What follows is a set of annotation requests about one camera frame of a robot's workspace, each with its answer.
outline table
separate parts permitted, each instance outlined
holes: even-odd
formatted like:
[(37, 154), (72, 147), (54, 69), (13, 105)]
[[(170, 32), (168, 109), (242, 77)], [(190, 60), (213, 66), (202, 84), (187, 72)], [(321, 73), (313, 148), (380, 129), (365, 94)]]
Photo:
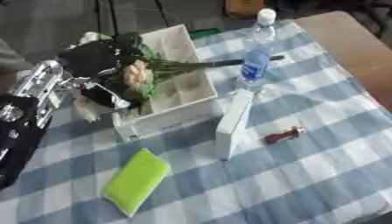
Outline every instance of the table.
[[(64, 107), (17, 183), (0, 192), (2, 223), (344, 223), (389, 211), (391, 115), (297, 24), (277, 28), (276, 50), (286, 57), (271, 63), (230, 161), (214, 155), (219, 119), (121, 143), (109, 115), (88, 124)], [(194, 44), (203, 60), (240, 58), (248, 32)], [(238, 72), (207, 72), (223, 108)], [(294, 123), (307, 133), (271, 146), (260, 141)], [(101, 190), (142, 147), (171, 172), (127, 220)]]
[(384, 107), (392, 110), (392, 51), (342, 11), (297, 22)]

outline wooden table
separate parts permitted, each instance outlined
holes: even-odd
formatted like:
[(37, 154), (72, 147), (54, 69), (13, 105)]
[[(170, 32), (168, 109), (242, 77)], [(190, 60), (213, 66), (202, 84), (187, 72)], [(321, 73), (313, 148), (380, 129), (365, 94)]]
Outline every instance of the wooden table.
[(392, 51), (345, 12), (297, 22), (385, 108), (392, 111)]

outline white rectangular block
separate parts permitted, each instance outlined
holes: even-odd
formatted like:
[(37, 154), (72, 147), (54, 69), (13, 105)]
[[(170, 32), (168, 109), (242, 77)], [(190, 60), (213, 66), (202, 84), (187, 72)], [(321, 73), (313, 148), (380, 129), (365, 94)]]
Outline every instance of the white rectangular block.
[(216, 154), (218, 158), (229, 160), (242, 140), (249, 119), (253, 93), (240, 89), (231, 106), (220, 120), (216, 130)]

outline white divided tray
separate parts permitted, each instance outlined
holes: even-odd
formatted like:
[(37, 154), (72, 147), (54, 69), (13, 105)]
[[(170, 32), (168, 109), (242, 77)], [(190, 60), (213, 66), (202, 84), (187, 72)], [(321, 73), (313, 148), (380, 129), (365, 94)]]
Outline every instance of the white divided tray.
[[(166, 60), (198, 62), (193, 42), (183, 25), (142, 35), (143, 42)], [(204, 70), (184, 73), (157, 85), (157, 97), (150, 99), (142, 116), (113, 113), (113, 123), (124, 141), (141, 137), (178, 123), (211, 118), (221, 113), (216, 91)]]

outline white box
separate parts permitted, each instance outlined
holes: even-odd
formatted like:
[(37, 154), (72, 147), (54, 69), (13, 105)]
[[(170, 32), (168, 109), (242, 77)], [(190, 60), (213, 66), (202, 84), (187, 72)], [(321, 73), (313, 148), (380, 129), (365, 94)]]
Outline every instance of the white box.
[(220, 120), (215, 140), (216, 155), (219, 159), (229, 160), (242, 140), (248, 124), (253, 95), (248, 90), (238, 90), (232, 104)]
[[(143, 42), (166, 60), (199, 62), (186, 28), (177, 25), (142, 35)], [(157, 85), (148, 113), (135, 116), (113, 113), (113, 124), (124, 141), (178, 123), (208, 119), (221, 114), (214, 85), (203, 70), (184, 73)]]

